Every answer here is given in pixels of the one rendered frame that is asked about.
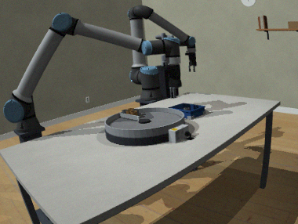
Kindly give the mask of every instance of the blue bin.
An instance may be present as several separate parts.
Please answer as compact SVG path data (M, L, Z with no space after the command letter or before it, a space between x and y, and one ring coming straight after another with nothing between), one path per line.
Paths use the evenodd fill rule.
M186 119L194 119L196 117L199 117L203 115L205 111L205 106L190 103L181 103L170 108L184 112L184 118Z

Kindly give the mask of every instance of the circular platform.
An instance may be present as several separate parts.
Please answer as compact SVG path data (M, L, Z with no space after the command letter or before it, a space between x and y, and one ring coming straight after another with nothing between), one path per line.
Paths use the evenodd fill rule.
M169 141L169 129L185 124L184 113L172 108L141 108L139 117L110 116L105 122L106 137L124 146L147 146Z

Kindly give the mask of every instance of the robotic arm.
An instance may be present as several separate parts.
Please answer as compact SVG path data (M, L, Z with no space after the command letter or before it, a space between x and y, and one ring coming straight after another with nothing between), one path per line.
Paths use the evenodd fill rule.
M175 76L179 76L180 80L180 68L177 70L179 63L177 66L176 59L177 57L180 57L179 45L187 46L187 50L189 52L188 54L192 55L190 65L196 65L194 38L187 36L178 28L162 19L159 15L153 13L153 9L146 6L140 5L131 8L128 14L131 19L132 36L83 23L79 19L75 19L67 13L60 13L54 17L52 26L49 28L42 40L42 43L29 63L19 86L17 89L13 90L12 98L7 101L4 106L4 115L6 119L12 123L18 123L14 132L20 137L21 143L41 137L42 131L45 130L45 128L39 124L38 119L35 116L32 94L44 70L46 69L46 66L66 34L78 34L88 38L94 38L103 42L119 45L127 49L132 49L133 67L130 75L131 80L137 84L142 84L142 89L145 93L143 94L142 92L143 98L141 97L141 101L143 100L146 103L152 103L169 97L168 95L166 96L165 94L161 94L161 91L159 90L160 84L158 82L161 75L158 76L156 74L160 74L161 72L158 70L161 70L163 74L174 73L174 75L172 75L174 79ZM161 38L160 41L143 41L143 24L140 23L140 20L142 17L146 18L147 16L149 16L148 18L156 24L175 34L179 37L179 39L168 38L163 35L163 38ZM163 53L165 53L165 57L168 60L168 63L165 63L163 68L147 67L144 58L145 56ZM152 97L152 91L150 89L154 89L154 97ZM154 99L153 101L147 100L146 94L148 92L151 93L149 99Z

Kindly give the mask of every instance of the metal table leg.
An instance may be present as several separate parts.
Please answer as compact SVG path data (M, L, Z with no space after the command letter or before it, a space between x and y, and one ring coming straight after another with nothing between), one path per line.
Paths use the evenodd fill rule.
M266 187L269 159L271 152L271 137L272 137L272 120L273 111L266 116L266 131L265 131L265 146L263 151L263 168L260 180L260 188L264 189Z
M27 191L23 188L23 186L19 183L18 180L17 180L17 183L19 185L20 192L22 194L23 200L25 202L25 205L26 205L26 208L28 210L28 213L29 213L29 216L31 218L32 223L33 224L40 224L38 216L37 216L36 211L35 211L35 206L32 203L30 195L27 193Z

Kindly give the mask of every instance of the white table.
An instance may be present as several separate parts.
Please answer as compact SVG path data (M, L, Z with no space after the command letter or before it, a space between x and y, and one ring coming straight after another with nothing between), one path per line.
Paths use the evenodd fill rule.
M33 223L31 198L53 223L98 223L133 206L204 163L266 120L260 187L267 181L272 115L278 101L190 93L145 107L205 105L186 122L194 136L181 143L120 146L105 138L104 119L0 151L19 183Z

